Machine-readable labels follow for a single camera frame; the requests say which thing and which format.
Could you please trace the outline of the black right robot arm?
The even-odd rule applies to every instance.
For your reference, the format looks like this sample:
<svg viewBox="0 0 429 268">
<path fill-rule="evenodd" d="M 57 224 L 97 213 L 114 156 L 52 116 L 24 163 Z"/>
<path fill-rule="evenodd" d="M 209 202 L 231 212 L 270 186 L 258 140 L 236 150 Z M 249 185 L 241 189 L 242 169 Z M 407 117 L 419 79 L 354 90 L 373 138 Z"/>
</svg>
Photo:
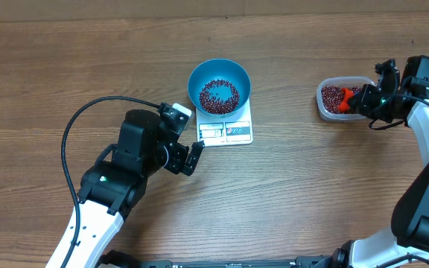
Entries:
<svg viewBox="0 0 429 268">
<path fill-rule="evenodd" d="M 403 71 L 389 59 L 375 66 L 377 84 L 366 84 L 341 106 L 385 127 L 403 124 L 417 140 L 422 172 L 395 205 L 390 226 L 362 240 L 350 240 L 317 267 L 429 266 L 429 57 L 409 57 Z"/>
</svg>

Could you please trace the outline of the red scoop blue handle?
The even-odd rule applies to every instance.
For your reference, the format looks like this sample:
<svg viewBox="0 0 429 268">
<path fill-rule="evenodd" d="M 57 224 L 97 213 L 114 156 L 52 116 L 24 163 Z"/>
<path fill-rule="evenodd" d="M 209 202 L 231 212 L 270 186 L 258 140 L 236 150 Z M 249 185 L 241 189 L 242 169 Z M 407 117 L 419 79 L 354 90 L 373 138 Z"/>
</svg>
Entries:
<svg viewBox="0 0 429 268">
<path fill-rule="evenodd" d="M 342 88 L 341 92 L 344 94 L 342 101 L 338 106 L 340 113 L 347 113 L 350 110 L 349 99 L 355 96 L 355 93 L 349 88 Z"/>
</svg>

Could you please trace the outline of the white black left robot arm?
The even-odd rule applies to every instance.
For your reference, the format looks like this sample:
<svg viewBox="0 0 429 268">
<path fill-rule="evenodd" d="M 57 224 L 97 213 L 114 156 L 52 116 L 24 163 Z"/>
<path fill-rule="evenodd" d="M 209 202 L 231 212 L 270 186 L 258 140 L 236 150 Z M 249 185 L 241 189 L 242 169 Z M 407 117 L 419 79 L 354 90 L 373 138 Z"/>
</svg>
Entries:
<svg viewBox="0 0 429 268">
<path fill-rule="evenodd" d="M 122 122 L 118 141 L 85 172 L 66 231 L 48 267 L 140 267 L 130 255 L 105 248 L 144 196 L 148 178 L 164 168 L 192 175 L 204 143 L 186 147 L 178 138 L 194 113 L 179 105 L 157 112 L 134 109 Z"/>
</svg>

